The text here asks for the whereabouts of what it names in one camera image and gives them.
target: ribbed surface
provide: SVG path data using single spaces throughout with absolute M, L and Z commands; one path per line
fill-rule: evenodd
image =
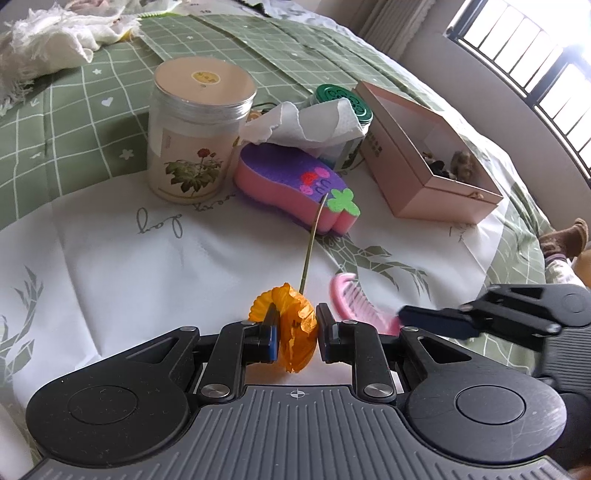
M 559 391 L 591 399 L 591 329 L 565 329 L 546 339 L 543 353 L 540 375 L 554 378 Z
M 360 36 L 396 59 L 418 31 L 433 3 L 434 0 L 380 0 L 365 21 Z
M 48 460 L 29 478 L 552 480 L 567 477 L 545 459 L 512 469 L 476 468 L 448 460 L 420 443 L 395 409 L 365 404 L 355 399 L 346 387 L 248 387 L 238 401 L 203 408 L 181 440 L 150 460 L 95 470 Z

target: jar lid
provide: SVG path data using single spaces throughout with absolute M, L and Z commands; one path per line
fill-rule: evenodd
M 156 69 L 154 81 L 164 93 L 201 105 L 240 105 L 256 94 L 248 72 L 210 57 L 167 60 Z
M 353 111 L 355 112 L 355 115 L 357 115 L 361 125 L 367 125 L 374 118 L 374 113 L 371 111 L 371 108 L 369 108 L 367 103 L 345 87 L 332 85 L 331 83 L 324 83 L 316 89 L 315 95 L 320 103 L 336 100 L 337 98 L 346 98 L 351 102 Z

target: white fluffy cloth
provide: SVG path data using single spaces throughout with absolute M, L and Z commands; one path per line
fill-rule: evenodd
M 23 100 L 35 78 L 88 64 L 101 45 L 137 34 L 136 16 L 122 16 L 122 10 L 99 17 L 55 5 L 29 10 L 26 20 L 15 22 L 0 36 L 0 116 Z

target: paper towel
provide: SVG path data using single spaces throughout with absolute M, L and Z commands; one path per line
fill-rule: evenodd
M 242 141 L 297 147 L 312 155 L 364 135 L 351 102 L 345 98 L 302 110 L 291 102 L 283 102 L 240 130 Z

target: plastic jar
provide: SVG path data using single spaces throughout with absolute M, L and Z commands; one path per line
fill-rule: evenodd
M 148 182 L 165 200 L 196 203 L 216 194 L 238 131 L 251 110 L 251 75 L 223 60 L 184 57 L 154 73 L 148 126 Z
M 361 98 L 350 90 L 347 90 L 345 87 L 331 85 L 330 83 L 320 85 L 314 94 L 310 96 L 306 102 L 306 106 L 316 105 L 317 103 L 328 102 L 339 98 L 346 98 L 351 102 L 353 111 L 357 115 L 357 119 L 363 129 L 363 136 L 339 145 L 325 148 L 316 153 L 319 160 L 336 171 L 344 170 L 352 165 L 359 152 L 361 142 L 369 131 L 371 120 L 374 119 L 374 113 L 371 111 L 371 108 L 369 108 Z

